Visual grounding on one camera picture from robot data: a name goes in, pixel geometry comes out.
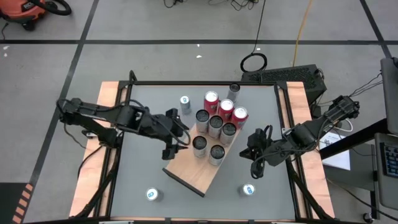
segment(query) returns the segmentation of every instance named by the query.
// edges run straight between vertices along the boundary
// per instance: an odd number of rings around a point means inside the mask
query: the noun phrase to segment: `white paper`
[[[319,142],[319,149],[322,150],[324,147],[333,144],[340,140],[338,134],[335,133],[326,133]],[[340,169],[351,170],[351,165],[349,163],[349,151],[341,152],[337,155],[329,157],[327,159],[322,160],[322,163],[327,166],[337,167]]]

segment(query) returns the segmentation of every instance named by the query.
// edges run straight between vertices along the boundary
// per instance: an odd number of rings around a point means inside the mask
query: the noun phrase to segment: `can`
[[[150,187],[147,189],[146,197],[147,197],[148,201],[159,202],[163,199],[163,192],[161,192],[160,190],[158,190],[154,187]]]
[[[200,133],[207,133],[209,126],[209,112],[207,110],[198,110],[197,112],[197,131]]]
[[[203,136],[197,136],[192,141],[193,154],[196,157],[203,157],[206,155],[207,140]]]
[[[221,100],[220,108],[218,109],[218,116],[220,116],[223,121],[229,121],[232,117],[234,111],[234,103],[230,99]]]
[[[232,114],[231,122],[235,124],[237,128],[242,128],[246,120],[248,120],[248,111],[246,108],[239,106],[235,108]]]
[[[241,90],[241,86],[239,86],[239,84],[237,84],[237,83],[230,84],[228,95],[226,96],[226,98],[232,100],[233,103],[236,103],[236,100],[238,99],[240,90]]]
[[[221,128],[220,133],[220,142],[225,145],[229,146],[232,140],[235,137],[236,133],[236,126],[233,123],[226,123],[223,128]]]
[[[209,121],[208,134],[214,139],[220,137],[221,127],[223,126],[223,119],[220,116],[212,116]]]
[[[215,91],[208,91],[205,94],[205,110],[210,115],[217,113],[218,109],[218,94]]]
[[[181,112],[182,114],[191,113],[191,101],[188,96],[181,96],[180,98]]]
[[[215,145],[210,149],[209,163],[213,166],[219,166],[224,159],[225,150],[220,145]]]
[[[238,194],[242,197],[254,195],[256,188],[252,184],[244,184],[239,186]]]

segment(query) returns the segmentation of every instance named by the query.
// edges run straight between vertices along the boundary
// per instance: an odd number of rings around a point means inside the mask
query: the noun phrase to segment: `wooden platform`
[[[207,134],[199,133],[196,129],[196,125],[194,125],[189,134],[191,135],[191,139],[194,139],[197,136],[203,136],[206,138],[206,156],[202,158],[197,158],[194,156],[193,146],[191,144],[189,145],[188,149],[179,151],[178,154],[175,155],[175,159],[172,159],[167,167],[163,169],[163,171],[171,178],[194,191],[196,194],[204,197],[211,182],[216,176],[218,169],[222,165],[221,163],[219,166],[213,166],[208,162],[208,156],[211,147],[217,144],[223,146],[225,150],[225,158],[229,152],[229,149],[231,149],[236,136],[238,136],[239,131],[240,129],[236,131],[232,143],[229,146],[224,146],[218,139],[213,139]]]
[[[307,97],[305,95],[303,83],[288,82],[287,86],[288,86],[288,94],[290,98],[290,104],[292,107],[292,113],[295,124],[311,120],[310,110],[308,108]],[[98,104],[105,106],[114,105],[117,89],[118,89],[118,82],[103,82],[98,96]],[[280,103],[282,107],[282,115],[284,117],[285,126],[289,127],[289,123],[287,122],[287,113],[285,109],[286,106],[283,100],[284,99],[283,92],[281,91],[280,91],[280,96],[281,96]],[[85,152],[85,157],[91,152],[91,149],[96,149],[97,145],[98,141],[96,139],[89,139],[87,142],[88,149]],[[80,212],[80,210],[83,209],[83,207],[87,204],[92,195],[95,193],[96,189],[98,188],[98,182],[101,175],[103,161],[104,161],[104,152],[100,152],[97,155],[95,155],[95,159],[94,157],[89,159],[86,162],[84,168],[82,168],[80,173],[80,178],[78,180],[78,184],[75,190],[75,196],[73,198],[70,215],[76,215],[78,212]],[[307,183],[309,191],[311,192],[315,200],[320,204],[320,206],[327,212],[327,214],[334,217],[335,215],[333,212],[333,207],[330,200],[330,194],[326,183],[325,173],[323,171],[322,160],[320,159],[319,153],[317,153],[316,151],[312,151],[304,154],[302,156],[302,162],[305,173],[305,181]],[[306,218],[305,206],[302,194],[298,188],[296,189],[297,189],[298,207],[300,210],[300,216],[302,218]],[[106,199],[108,198],[108,195],[109,191],[106,190],[103,195],[103,203],[101,204],[101,209],[99,213],[102,216],[105,215],[105,208],[107,206]],[[111,219],[112,220],[153,220],[153,221],[165,220],[165,218],[160,218],[160,217],[111,217]],[[172,220],[194,221],[201,219],[172,217]],[[267,220],[267,221],[291,222],[291,220]]]

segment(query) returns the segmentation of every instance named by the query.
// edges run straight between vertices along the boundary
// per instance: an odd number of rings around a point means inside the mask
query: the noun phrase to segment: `yellow cable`
[[[296,46],[294,47],[293,67],[294,67],[294,64],[295,64],[295,62],[296,62],[297,47],[299,46],[299,40],[300,40],[300,36],[301,36],[301,31],[303,31],[303,28],[304,28],[304,26],[305,26],[305,22],[307,21],[307,16],[308,16],[308,12],[310,11],[310,8],[311,8],[312,1],[313,1],[313,0],[310,0],[310,2],[308,3],[307,9],[305,10],[305,14],[304,14],[303,21],[301,22],[300,29],[298,30],[298,35],[297,35],[297,40],[296,40]]]

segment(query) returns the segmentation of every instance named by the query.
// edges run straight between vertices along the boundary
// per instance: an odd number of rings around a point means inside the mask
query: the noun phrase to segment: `red can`
[[[218,109],[218,116],[220,116],[224,122],[227,122],[231,119],[233,111],[234,103],[232,102],[232,100],[221,100],[220,108]]]
[[[231,122],[235,124],[237,128],[242,128],[245,122],[248,120],[248,111],[246,108],[239,106],[235,108],[232,114]]]
[[[215,91],[208,91],[205,94],[205,110],[210,115],[217,113],[218,108],[218,94]]]

